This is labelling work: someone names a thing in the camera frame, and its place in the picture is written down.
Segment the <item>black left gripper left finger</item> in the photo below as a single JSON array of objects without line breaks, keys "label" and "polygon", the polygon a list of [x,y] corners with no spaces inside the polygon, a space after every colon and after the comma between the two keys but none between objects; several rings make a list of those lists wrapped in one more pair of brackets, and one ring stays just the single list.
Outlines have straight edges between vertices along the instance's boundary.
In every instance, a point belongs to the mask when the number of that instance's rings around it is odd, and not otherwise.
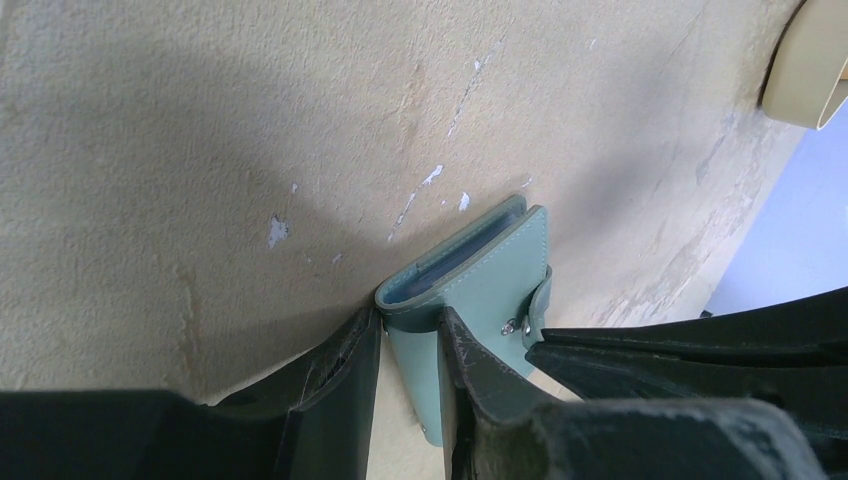
[{"label": "black left gripper left finger", "polygon": [[4,393],[5,479],[363,479],[380,317],[357,311],[324,342],[218,404],[165,390]]}]

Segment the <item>green leather card holder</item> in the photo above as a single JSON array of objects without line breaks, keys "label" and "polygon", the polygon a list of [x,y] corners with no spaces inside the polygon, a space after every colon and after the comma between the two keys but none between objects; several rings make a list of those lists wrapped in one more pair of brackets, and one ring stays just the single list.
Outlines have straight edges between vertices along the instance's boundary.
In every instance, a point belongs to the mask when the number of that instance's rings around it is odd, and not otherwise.
[{"label": "green leather card holder", "polygon": [[512,195],[385,280],[375,293],[400,376],[426,441],[442,444],[438,317],[453,308],[513,371],[540,341],[550,303],[548,211]]}]

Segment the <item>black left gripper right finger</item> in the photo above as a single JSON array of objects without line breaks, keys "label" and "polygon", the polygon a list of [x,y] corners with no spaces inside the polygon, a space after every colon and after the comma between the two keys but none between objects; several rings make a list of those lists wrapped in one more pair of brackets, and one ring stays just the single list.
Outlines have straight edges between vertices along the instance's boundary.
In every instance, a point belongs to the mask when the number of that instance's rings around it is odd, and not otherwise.
[{"label": "black left gripper right finger", "polygon": [[458,313],[438,326],[449,479],[822,479],[790,418],[754,400],[566,402],[484,347]]}]

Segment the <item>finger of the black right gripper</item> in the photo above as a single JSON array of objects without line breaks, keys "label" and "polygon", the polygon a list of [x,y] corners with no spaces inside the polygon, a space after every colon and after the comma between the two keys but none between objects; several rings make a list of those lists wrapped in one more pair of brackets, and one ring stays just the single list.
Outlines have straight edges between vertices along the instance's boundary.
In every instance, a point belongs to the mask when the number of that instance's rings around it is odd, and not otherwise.
[{"label": "finger of the black right gripper", "polygon": [[847,437],[847,360],[833,355],[673,355],[537,344],[526,358],[583,399],[760,400],[786,411],[807,434]]},{"label": "finger of the black right gripper", "polygon": [[670,355],[713,365],[845,366],[847,289],[672,323],[542,333],[547,345]]}]

